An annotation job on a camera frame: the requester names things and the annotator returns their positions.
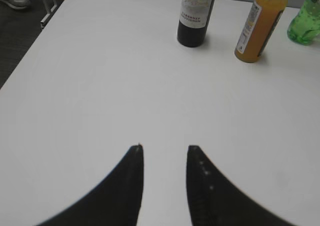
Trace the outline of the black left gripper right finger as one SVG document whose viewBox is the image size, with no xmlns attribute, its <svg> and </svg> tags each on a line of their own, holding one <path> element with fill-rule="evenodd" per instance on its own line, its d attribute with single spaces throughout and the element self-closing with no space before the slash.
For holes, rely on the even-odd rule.
<svg viewBox="0 0 320 226">
<path fill-rule="evenodd" d="M 187 151 L 187 201 L 193 225 L 290 225 L 235 187 L 197 145 Z"/>
</svg>

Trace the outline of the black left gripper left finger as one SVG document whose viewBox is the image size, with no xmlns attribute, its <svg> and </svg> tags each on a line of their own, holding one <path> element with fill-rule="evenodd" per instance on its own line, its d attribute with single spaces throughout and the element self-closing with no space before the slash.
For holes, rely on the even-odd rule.
<svg viewBox="0 0 320 226">
<path fill-rule="evenodd" d="M 142 204 L 144 151 L 131 146 L 87 195 L 42 225 L 136 225 Z"/>
</svg>

